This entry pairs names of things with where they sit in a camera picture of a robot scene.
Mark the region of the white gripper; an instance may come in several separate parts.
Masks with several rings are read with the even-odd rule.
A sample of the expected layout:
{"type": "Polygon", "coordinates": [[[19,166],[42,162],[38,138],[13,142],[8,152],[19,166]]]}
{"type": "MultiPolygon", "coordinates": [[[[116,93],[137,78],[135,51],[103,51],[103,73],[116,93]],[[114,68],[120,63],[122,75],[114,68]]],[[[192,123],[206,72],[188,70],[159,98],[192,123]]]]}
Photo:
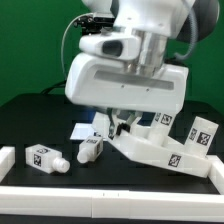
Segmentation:
{"type": "Polygon", "coordinates": [[[79,42],[81,53],[70,67],[67,98],[74,104],[108,108],[110,139],[116,133],[116,109],[137,110],[118,125],[120,133],[130,132],[142,118],[138,111],[177,114],[183,107],[186,67],[164,64],[151,75],[125,69],[125,63],[139,55],[140,44],[139,37],[124,33],[84,36],[79,42]]]}

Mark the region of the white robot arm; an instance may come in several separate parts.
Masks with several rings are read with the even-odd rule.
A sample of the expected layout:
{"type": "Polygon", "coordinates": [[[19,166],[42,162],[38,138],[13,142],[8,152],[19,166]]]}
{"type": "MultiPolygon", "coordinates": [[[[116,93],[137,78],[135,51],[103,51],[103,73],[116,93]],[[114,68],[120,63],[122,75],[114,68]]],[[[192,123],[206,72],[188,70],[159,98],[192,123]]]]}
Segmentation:
{"type": "Polygon", "coordinates": [[[214,30],[219,0],[91,0],[94,14],[112,29],[80,39],[65,88],[74,104],[105,108],[110,138],[129,128],[116,112],[161,112],[173,117],[183,107],[189,69],[181,62],[197,42],[214,30]],[[187,42],[189,51],[165,59],[170,39],[187,42]]]}

